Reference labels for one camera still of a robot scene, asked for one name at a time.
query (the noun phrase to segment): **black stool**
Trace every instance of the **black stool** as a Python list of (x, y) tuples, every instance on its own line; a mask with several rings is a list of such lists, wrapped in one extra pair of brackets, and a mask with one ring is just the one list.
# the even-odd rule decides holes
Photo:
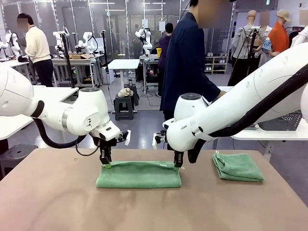
[(135, 105), (138, 106), (139, 105), (139, 95), (137, 92), (137, 88), (136, 88), (136, 84), (133, 84), (133, 86), (130, 86), (129, 84), (124, 84), (124, 88), (129, 88), (130, 90), (132, 90), (134, 92), (134, 102)]
[(6, 168), (13, 169), (36, 148), (38, 148), (36, 145), (19, 144), (0, 155), (2, 176), (6, 176)]
[(115, 104), (116, 120), (120, 120), (120, 118), (125, 118), (129, 120), (134, 119), (132, 100), (133, 98), (130, 96), (126, 96), (124, 98), (120, 98), (118, 95), (115, 96), (114, 104)]

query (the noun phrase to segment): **brown table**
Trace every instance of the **brown table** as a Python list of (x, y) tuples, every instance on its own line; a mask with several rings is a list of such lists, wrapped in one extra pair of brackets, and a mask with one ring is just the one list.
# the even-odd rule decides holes
[[(256, 151), (264, 183), (218, 178), (214, 151), (185, 157), (178, 189), (97, 189), (96, 153), (36, 149), (0, 182), (1, 231), (306, 231), (308, 208)], [(173, 160), (173, 152), (114, 149), (113, 160)]]

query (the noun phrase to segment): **gray jacket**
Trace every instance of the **gray jacket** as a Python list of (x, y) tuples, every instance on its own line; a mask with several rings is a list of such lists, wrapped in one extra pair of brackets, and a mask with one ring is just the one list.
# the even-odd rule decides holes
[[(246, 25), (238, 28), (232, 41), (232, 56), (238, 59), (248, 59), (249, 49), (251, 46), (252, 35), (254, 30), (251, 27), (254, 25)], [(257, 29), (258, 36), (265, 41), (267, 38), (261, 28)]]

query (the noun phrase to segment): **orange shirt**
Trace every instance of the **orange shirt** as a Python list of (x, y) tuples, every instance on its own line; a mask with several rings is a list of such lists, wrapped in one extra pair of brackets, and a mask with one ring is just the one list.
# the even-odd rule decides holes
[(289, 48), (289, 36), (280, 23), (276, 22), (269, 34), (269, 38), (273, 46), (273, 52), (283, 52)]

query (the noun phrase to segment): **folded green towel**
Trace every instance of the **folded green towel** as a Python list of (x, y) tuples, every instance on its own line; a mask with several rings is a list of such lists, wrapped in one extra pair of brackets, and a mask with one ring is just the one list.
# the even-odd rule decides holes
[(216, 153), (213, 160), (221, 179), (262, 182), (264, 177), (247, 154), (223, 155)]
[(181, 187), (178, 170), (173, 162), (111, 162), (102, 166), (96, 180), (97, 188), (177, 188)]

